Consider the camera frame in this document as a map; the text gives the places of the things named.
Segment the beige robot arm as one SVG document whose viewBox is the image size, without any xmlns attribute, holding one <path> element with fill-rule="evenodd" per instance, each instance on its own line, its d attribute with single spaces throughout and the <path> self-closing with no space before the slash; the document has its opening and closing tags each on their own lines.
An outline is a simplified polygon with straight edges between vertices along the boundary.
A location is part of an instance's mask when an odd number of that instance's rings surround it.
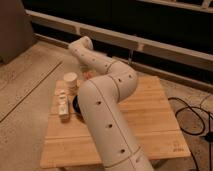
<svg viewBox="0 0 213 171">
<path fill-rule="evenodd" d="M 69 51 L 84 71 L 93 68 L 98 72 L 81 84 L 77 99 L 105 171 L 154 171 L 118 107 L 135 92 L 136 71 L 94 51 L 87 36 L 70 43 Z"/>
</svg>

